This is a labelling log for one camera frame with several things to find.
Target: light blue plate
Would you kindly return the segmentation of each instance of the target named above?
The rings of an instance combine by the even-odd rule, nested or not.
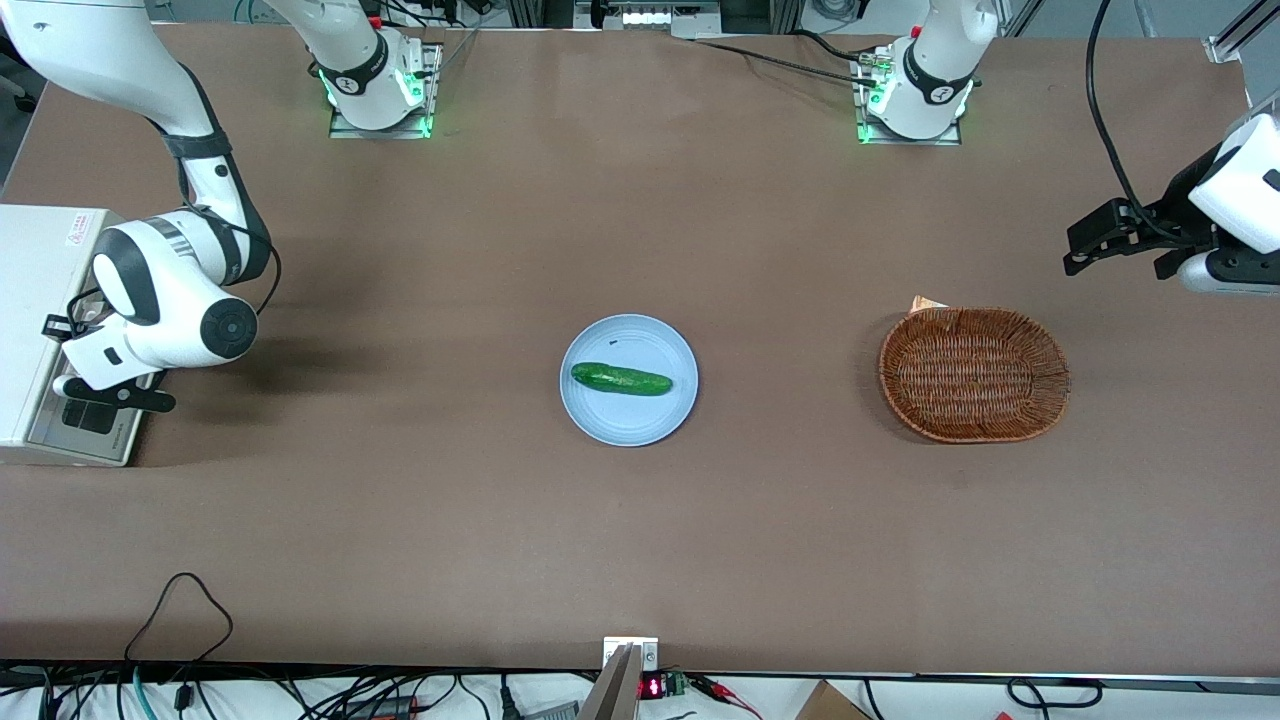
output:
[[[640,397],[590,389],[570,370],[604,363],[667,375],[671,391]],[[561,400],[584,433],[620,447],[639,447],[669,436],[698,398],[698,361],[675,328],[648,315],[613,315],[595,322],[568,346],[561,364]]]

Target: brown woven basket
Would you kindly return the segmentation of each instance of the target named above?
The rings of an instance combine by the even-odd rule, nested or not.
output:
[[[1070,374],[1048,331],[1002,307],[933,307],[881,347],[881,387],[913,430],[938,442],[1016,442],[1066,411]]]

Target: cucumber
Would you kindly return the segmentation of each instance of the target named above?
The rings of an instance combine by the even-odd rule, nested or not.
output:
[[[671,378],[630,368],[614,368],[604,363],[579,363],[570,370],[573,379],[600,392],[643,395],[657,397],[671,391]]]

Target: brown table surface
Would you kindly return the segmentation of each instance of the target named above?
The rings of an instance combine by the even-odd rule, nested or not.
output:
[[[248,356],[170,377],[137,468],[0,470],[0,655],[116,657],[186,569],[236,616],[224,660],[590,666],[637,633],[691,667],[1280,674],[1280,306],[1152,256],[1062,275],[1117,193],[1082,41],[993,44],[964,146],[925,149],[858,145],[840,83],[581,32],[481,33],[430,141],[330,141],[288,28],[163,37],[284,282]],[[1105,41],[1098,85],[1146,199],[1244,108],[1189,40]],[[5,201],[147,215],[173,165],[51,91]],[[1062,423],[906,432],[874,361],[915,293],[1048,327]],[[556,382],[626,311],[701,370],[643,450],[584,436]],[[219,628],[184,588],[141,652]]]

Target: white box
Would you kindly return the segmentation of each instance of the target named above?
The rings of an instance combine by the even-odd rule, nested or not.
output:
[[[54,395],[49,383],[69,370],[41,334],[47,315],[91,287],[93,243],[120,222],[109,210],[0,205],[0,464],[129,460],[142,411]]]

